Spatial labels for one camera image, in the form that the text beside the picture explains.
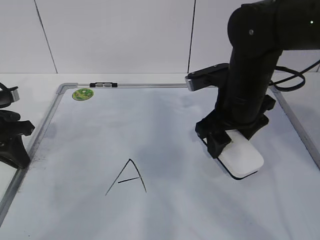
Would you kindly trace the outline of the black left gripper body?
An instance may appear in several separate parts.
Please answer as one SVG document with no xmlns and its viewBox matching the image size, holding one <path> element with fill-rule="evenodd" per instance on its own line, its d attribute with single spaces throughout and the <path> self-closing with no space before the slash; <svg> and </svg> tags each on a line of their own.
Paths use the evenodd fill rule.
<svg viewBox="0 0 320 240">
<path fill-rule="evenodd" d="M 9 110 L 0 111 L 0 140 L 6 141 L 18 136 L 30 136 L 35 126 L 29 121 L 20 121 L 21 116 L 17 112 Z"/>
</svg>

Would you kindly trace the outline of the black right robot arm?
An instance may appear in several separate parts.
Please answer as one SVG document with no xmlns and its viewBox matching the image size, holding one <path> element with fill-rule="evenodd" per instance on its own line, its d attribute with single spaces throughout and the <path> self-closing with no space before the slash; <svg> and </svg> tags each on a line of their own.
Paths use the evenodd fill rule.
<svg viewBox="0 0 320 240">
<path fill-rule="evenodd" d="M 232 45 L 229 63 L 186 77 L 192 90 L 218 88 L 213 111 L 195 127 L 213 158 L 231 142 L 229 130 L 250 139 L 269 123 L 265 113 L 275 100 L 267 95 L 267 89 L 282 53 L 320 47 L 320 3 L 262 0 L 243 4 L 230 16 L 227 34 Z"/>
</svg>

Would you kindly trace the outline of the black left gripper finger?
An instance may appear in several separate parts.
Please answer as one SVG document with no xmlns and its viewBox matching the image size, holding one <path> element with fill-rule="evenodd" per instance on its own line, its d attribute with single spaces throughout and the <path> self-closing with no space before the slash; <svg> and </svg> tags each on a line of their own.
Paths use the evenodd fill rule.
<svg viewBox="0 0 320 240">
<path fill-rule="evenodd" d="M 21 136 L 0 141 L 0 161 L 13 168 L 26 168 L 29 166 L 31 160 Z"/>
</svg>

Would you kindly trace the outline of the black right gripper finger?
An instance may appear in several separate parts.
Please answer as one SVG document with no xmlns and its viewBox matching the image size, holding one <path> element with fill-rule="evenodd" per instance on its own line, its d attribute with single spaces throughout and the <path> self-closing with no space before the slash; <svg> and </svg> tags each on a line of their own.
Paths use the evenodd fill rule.
<svg viewBox="0 0 320 240">
<path fill-rule="evenodd" d="M 249 128 L 240 129 L 239 132 L 247 139 L 250 140 L 257 131 L 269 123 L 268 119 L 258 120 L 253 126 Z"/>
<path fill-rule="evenodd" d="M 220 156 L 223 149 L 232 141 L 226 131 L 210 132 L 207 137 L 207 151 L 212 158 Z"/>
</svg>

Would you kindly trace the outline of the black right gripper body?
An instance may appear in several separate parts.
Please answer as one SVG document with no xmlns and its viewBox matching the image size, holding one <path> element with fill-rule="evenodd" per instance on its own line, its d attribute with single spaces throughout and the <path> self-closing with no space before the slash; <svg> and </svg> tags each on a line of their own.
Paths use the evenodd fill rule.
<svg viewBox="0 0 320 240">
<path fill-rule="evenodd" d="M 217 110 L 210 112 L 205 118 L 196 123 L 195 131 L 201 139 L 207 138 L 207 135 L 211 132 L 221 132 L 230 130 L 241 130 L 252 127 L 259 120 L 269 120 L 265 115 L 266 111 L 270 111 L 274 108 L 276 100 L 268 94 L 264 96 L 260 110 L 257 117 L 250 123 L 239 123 Z"/>
</svg>

